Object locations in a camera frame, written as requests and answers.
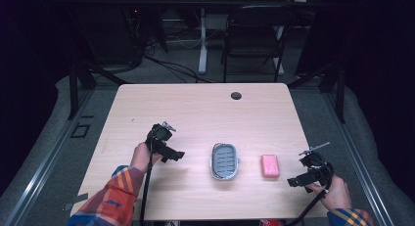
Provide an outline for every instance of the pink soap bar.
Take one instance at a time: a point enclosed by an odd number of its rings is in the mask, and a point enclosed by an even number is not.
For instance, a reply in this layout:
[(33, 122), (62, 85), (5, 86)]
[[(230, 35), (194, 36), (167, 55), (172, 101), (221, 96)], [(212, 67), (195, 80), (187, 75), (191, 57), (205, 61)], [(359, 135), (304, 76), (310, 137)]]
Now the pink soap bar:
[(262, 175), (264, 177), (278, 177), (280, 170), (278, 169), (278, 159), (274, 155), (263, 155), (261, 157)]

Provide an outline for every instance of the plaid shirt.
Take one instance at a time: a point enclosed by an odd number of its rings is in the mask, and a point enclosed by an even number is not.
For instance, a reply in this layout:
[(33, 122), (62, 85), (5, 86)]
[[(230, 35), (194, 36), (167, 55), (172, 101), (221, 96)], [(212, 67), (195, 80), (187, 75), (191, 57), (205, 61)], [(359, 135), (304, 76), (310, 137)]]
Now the plaid shirt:
[[(143, 179), (144, 173), (139, 169), (128, 165), (119, 166), (104, 189), (89, 199), (70, 218), (68, 225), (129, 225), (132, 220), (133, 206), (143, 184)], [(374, 225), (369, 214), (361, 209), (339, 208), (329, 211), (327, 216), (331, 226)], [(262, 225), (282, 224), (277, 220), (267, 220), (267, 223), (262, 222)]]
[(104, 189), (89, 199), (68, 225), (129, 225), (144, 173), (132, 166), (119, 166)]

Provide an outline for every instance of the soap dish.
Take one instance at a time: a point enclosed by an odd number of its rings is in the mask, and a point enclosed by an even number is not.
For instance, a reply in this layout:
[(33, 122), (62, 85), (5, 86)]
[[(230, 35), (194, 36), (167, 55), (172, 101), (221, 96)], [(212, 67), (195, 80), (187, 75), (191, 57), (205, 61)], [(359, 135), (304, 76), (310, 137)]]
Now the soap dish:
[(219, 143), (213, 146), (210, 170), (213, 178), (230, 180), (235, 177), (240, 162), (236, 148), (231, 144)]

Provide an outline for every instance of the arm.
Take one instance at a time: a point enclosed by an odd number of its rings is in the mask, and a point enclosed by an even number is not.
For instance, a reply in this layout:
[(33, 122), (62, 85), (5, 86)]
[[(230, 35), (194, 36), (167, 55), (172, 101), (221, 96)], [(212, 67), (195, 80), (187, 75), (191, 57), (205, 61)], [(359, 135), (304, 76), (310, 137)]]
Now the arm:
[[(152, 163), (160, 158), (159, 155), (153, 155)], [(150, 152), (146, 144), (139, 144), (130, 165), (119, 166), (104, 189), (89, 199), (70, 218), (68, 225), (128, 225), (149, 159)]]
[[(307, 185), (307, 188), (311, 189), (316, 194), (324, 190), (324, 187), (316, 184)], [(329, 193), (326, 194), (321, 202), (328, 210), (330, 210), (327, 213), (327, 216), (329, 217), (331, 226), (374, 225), (372, 218), (366, 211), (351, 206), (347, 183), (337, 175), (333, 175)]]

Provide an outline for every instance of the chair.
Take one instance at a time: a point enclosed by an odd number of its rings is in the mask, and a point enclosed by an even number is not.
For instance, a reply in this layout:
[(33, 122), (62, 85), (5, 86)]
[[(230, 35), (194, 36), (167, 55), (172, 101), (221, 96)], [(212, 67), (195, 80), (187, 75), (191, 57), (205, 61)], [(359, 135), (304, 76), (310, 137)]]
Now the chair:
[[(243, 6), (232, 11), (226, 22), (221, 62), (224, 64), (223, 82), (226, 82), (227, 58), (278, 58), (274, 82), (284, 52), (289, 28), (296, 21), (296, 15), (288, 7), (282, 6)], [(282, 34), (277, 37), (276, 26), (283, 27)]]

